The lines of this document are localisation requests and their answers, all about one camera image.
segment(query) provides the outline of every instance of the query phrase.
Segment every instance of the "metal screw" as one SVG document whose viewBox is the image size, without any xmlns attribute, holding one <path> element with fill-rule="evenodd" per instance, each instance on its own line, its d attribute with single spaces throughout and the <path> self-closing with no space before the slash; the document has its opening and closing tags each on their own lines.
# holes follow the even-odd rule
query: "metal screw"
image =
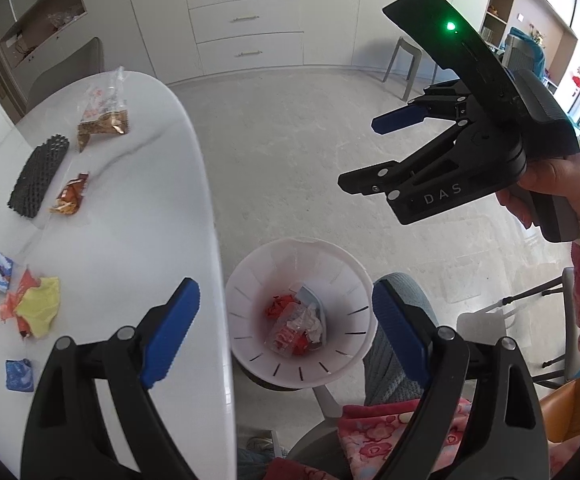
<svg viewBox="0 0 580 480">
<path fill-rule="evenodd" d="M 501 346 L 506 350 L 514 350 L 516 349 L 516 341 L 511 337 L 503 337 L 501 339 Z"/>
<path fill-rule="evenodd" d="M 54 347 L 57 350 L 65 350 L 66 348 L 68 348 L 68 346 L 70 346 L 71 342 L 72 339 L 70 339 L 67 335 L 64 335 L 63 337 L 60 337 L 59 339 L 56 340 L 56 343 L 54 343 Z"/>
<path fill-rule="evenodd" d="M 121 341 L 128 341 L 128 339 L 132 339 L 132 337 L 134 337 L 134 327 L 123 326 L 116 331 L 116 336 L 121 339 Z"/>
<path fill-rule="evenodd" d="M 452 339 L 454 339 L 454 336 L 456 335 L 454 330 L 452 330 L 449 326 L 440 327 L 437 333 L 439 337 L 444 341 L 451 341 Z"/>
</svg>

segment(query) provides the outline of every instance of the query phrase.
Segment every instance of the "door handle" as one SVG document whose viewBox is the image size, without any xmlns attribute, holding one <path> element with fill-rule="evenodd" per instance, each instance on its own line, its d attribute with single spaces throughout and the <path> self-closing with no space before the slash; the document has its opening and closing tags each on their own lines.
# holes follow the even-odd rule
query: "door handle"
<svg viewBox="0 0 580 480">
<path fill-rule="evenodd" d="M 243 16 L 242 18 L 234 18 L 233 22 L 244 22 L 246 20 L 255 20 L 258 16 Z"/>
<path fill-rule="evenodd" d="M 237 57 L 255 56 L 256 54 L 263 54 L 263 51 L 262 50 L 252 50 L 250 52 L 240 52 L 239 54 L 237 54 Z"/>
</svg>

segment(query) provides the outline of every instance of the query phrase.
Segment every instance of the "floor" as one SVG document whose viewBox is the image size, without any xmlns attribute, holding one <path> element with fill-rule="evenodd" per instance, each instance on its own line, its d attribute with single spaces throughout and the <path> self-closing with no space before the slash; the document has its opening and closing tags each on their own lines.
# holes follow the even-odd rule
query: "floor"
<svg viewBox="0 0 580 480">
<path fill-rule="evenodd" d="M 276 238 L 303 235 L 352 253 L 373 279 L 410 273 L 435 308 L 455 326 L 513 292 L 546 282 L 570 265 L 569 247 L 526 231 L 493 196 L 402 226 L 383 195 L 350 196 L 340 173 L 402 160 L 447 127 L 426 120 L 378 136 L 371 119 L 403 105 L 404 81 L 335 69 L 265 70 L 173 87 L 188 111 L 205 157 L 227 280 L 250 251 Z M 422 91 L 426 81 L 418 81 Z M 530 371 L 563 353 L 564 314 L 558 295 L 526 301 L 508 334 Z M 341 404 L 363 400 L 363 368 L 329 385 Z M 234 366 L 241 442 L 252 429 L 275 429 L 292 447 L 322 420 L 309 390 L 272 392 Z"/>
</svg>

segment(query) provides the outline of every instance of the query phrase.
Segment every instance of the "black foam mesh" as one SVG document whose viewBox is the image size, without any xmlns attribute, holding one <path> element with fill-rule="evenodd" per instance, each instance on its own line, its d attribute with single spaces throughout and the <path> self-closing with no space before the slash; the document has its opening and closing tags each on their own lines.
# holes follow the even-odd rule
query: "black foam mesh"
<svg viewBox="0 0 580 480">
<path fill-rule="evenodd" d="M 41 202 L 69 146 L 68 139 L 55 135 L 35 148 L 10 194 L 10 209 L 28 218 L 34 218 L 39 213 Z"/>
</svg>

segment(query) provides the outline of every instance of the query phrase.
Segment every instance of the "blue rubber tip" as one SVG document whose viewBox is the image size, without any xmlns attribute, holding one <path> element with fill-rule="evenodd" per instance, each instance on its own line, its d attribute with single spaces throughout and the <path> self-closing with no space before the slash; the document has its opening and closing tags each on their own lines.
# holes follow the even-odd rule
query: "blue rubber tip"
<svg viewBox="0 0 580 480">
<path fill-rule="evenodd" d="M 169 312 L 144 349 L 141 382 L 150 389 L 167 375 L 181 343 L 199 311 L 201 293 L 194 280 L 186 279 L 168 300 Z"/>
<path fill-rule="evenodd" d="M 425 388 L 431 379 L 427 348 L 407 322 L 384 283 L 377 282 L 374 285 L 372 310 L 407 378 Z"/>
<path fill-rule="evenodd" d="M 408 105 L 397 110 L 392 110 L 387 114 L 375 117 L 372 120 L 372 130 L 379 135 L 389 134 L 412 126 L 413 124 L 422 123 L 427 117 L 427 110 L 422 106 Z"/>
</svg>

